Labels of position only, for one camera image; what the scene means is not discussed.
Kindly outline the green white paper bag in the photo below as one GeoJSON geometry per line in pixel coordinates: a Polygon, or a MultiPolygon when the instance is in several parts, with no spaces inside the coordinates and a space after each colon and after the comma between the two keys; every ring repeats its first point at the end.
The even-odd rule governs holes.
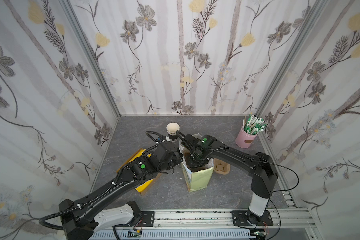
{"type": "Polygon", "coordinates": [[[186,181],[188,192],[195,192],[198,190],[205,189],[208,186],[208,183],[211,179],[213,169],[214,169],[214,162],[213,158],[209,158],[208,166],[209,168],[206,170],[201,170],[196,173],[192,173],[185,164],[185,152],[190,152],[186,149],[186,147],[182,144],[182,141],[179,141],[179,149],[183,153],[183,162],[181,163],[182,171],[184,174],[184,178],[186,181]]]}

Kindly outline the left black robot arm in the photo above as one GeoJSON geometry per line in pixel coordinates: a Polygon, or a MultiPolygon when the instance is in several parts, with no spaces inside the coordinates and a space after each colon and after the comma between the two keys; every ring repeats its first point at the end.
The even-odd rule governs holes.
{"type": "Polygon", "coordinates": [[[76,201],[62,201],[60,211],[40,218],[39,224],[64,231],[68,240],[88,240],[102,226],[101,215],[107,206],[158,174],[168,174],[183,161],[180,149],[165,136],[153,131],[147,131],[146,135],[155,144],[141,156],[122,166],[112,180],[96,191],[76,201]]]}

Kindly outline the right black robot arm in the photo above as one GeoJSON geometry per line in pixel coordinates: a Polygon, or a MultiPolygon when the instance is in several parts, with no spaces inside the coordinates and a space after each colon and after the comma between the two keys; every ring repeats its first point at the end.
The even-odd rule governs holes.
{"type": "Polygon", "coordinates": [[[272,158],[264,153],[255,155],[244,153],[210,135],[196,138],[190,134],[184,135],[180,131],[176,131],[176,134],[181,144],[190,152],[189,167],[202,167],[213,158],[233,165],[252,177],[252,198],[246,218],[249,225],[255,226],[261,223],[279,178],[276,169],[278,165],[272,158]]]}

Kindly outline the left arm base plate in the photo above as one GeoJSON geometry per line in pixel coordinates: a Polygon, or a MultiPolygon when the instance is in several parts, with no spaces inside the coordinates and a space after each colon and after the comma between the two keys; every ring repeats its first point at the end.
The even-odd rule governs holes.
{"type": "Polygon", "coordinates": [[[141,228],[153,227],[154,219],[155,219],[154,211],[142,211],[142,217],[141,217],[140,223],[138,224],[138,227],[141,227],[141,228]]]}

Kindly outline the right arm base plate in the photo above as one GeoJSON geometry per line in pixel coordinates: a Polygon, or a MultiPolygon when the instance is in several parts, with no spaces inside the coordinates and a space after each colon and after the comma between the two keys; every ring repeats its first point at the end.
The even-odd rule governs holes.
{"type": "Polygon", "coordinates": [[[261,217],[246,211],[231,211],[234,226],[236,227],[265,227],[273,226],[273,219],[269,211],[265,211],[261,217]]]}

